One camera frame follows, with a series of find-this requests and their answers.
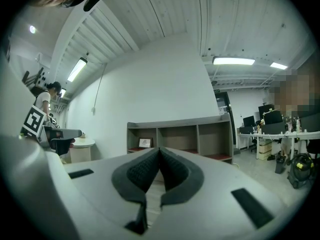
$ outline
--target fluorescent ceiling light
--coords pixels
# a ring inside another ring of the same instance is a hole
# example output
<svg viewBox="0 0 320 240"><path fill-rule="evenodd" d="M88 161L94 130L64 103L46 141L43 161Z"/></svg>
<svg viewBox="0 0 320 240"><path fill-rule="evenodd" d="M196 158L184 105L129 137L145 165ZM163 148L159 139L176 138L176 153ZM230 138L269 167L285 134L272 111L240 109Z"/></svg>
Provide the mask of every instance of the fluorescent ceiling light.
<svg viewBox="0 0 320 240"><path fill-rule="evenodd" d="M36 28L34 26L30 26L29 30L32 34L36 33Z"/></svg>
<svg viewBox="0 0 320 240"><path fill-rule="evenodd" d="M281 64L278 64L278 63L272 63L271 65L270 65L270 67L273 67L273 68L277 68L277 69L281 69L281 70L285 70L286 68L287 68L287 66L285 66L285 65L281 65Z"/></svg>
<svg viewBox="0 0 320 240"><path fill-rule="evenodd" d="M213 57L213 65L223 64L238 64L238 65L252 65L255 62L251 58L237 58L237 57Z"/></svg>
<svg viewBox="0 0 320 240"><path fill-rule="evenodd" d="M66 91L67 91L67 90L66 90L65 88L62 88L62 89L61 89L61 98L65 95Z"/></svg>
<svg viewBox="0 0 320 240"><path fill-rule="evenodd" d="M88 63L88 61L84 58L80 58L79 61L75 64L74 68L72 69L68 81L72 82L75 80L76 76L80 73L80 71L84 68L84 66Z"/></svg>

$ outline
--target gray floor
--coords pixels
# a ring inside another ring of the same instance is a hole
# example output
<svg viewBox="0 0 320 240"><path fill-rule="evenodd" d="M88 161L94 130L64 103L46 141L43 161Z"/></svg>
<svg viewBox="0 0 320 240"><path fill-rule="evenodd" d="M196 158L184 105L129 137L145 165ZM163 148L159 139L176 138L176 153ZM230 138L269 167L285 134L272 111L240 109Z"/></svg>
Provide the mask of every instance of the gray floor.
<svg viewBox="0 0 320 240"><path fill-rule="evenodd" d="M287 206L303 199L311 189L309 181L301 188L294 189L287 179L289 166L282 174L277 174L275 173L276 160L256 159L255 152L242 150L240 154L233 157L233 162L239 165L240 171L278 195Z"/></svg>
<svg viewBox="0 0 320 240"><path fill-rule="evenodd" d="M279 198L290 206L303 199L311 188L310 182L299 189L294 189L287 179L289 167L287 166L282 174L275 173L276 160L256 159L256 153L242 150L233 158L233 162L239 165L239 170L265 186L267 189L278 195ZM161 213L160 198L166 192L161 181L154 181L146 193L147 200L147 222L150 227Z"/></svg>

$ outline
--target doorway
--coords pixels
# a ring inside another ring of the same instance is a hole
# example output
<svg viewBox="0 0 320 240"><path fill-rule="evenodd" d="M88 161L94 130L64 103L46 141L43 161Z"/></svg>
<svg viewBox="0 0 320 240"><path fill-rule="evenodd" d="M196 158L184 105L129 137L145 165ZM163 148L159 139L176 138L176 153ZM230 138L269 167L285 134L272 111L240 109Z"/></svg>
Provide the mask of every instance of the doorway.
<svg viewBox="0 0 320 240"><path fill-rule="evenodd" d="M234 123L234 115L232 114L232 108L229 101L228 93L221 92L215 93L216 103L218 104L220 114L229 113L232 125L233 145L236 145L236 131Z"/></svg>

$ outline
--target office desk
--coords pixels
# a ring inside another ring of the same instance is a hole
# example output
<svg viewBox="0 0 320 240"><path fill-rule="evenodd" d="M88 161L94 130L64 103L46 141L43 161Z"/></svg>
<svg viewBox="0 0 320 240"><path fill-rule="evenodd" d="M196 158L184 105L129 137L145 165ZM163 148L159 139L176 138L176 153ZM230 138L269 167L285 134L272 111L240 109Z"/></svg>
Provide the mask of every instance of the office desk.
<svg viewBox="0 0 320 240"><path fill-rule="evenodd" d="M260 133L253 133L253 134L242 134L238 133L238 143L240 143L240 138L256 138L256 159L259 158L259 140L260 139L270 139L270 140L279 140L284 138L291 139L291 154L290 159L294 158L295 153L295 138L299 138L300 140L318 140L320 139L320 131L313 131L313 132L291 132L288 134L260 134ZM300 153L301 144L298 144L298 153Z"/></svg>
<svg viewBox="0 0 320 240"><path fill-rule="evenodd" d="M96 142L91 138L75 138L70 148L71 163L91 161L91 146Z"/></svg>

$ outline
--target white t-shirt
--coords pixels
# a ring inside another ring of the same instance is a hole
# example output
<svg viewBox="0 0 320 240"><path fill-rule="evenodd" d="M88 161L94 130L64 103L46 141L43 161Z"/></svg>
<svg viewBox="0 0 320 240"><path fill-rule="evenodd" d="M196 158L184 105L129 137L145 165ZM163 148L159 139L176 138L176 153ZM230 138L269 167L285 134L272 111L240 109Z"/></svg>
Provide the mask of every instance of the white t-shirt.
<svg viewBox="0 0 320 240"><path fill-rule="evenodd" d="M47 101L48 103L50 103L50 98L51 98L50 93L47 91L44 91L38 95L34 105L38 109L44 111L44 102Z"/></svg>

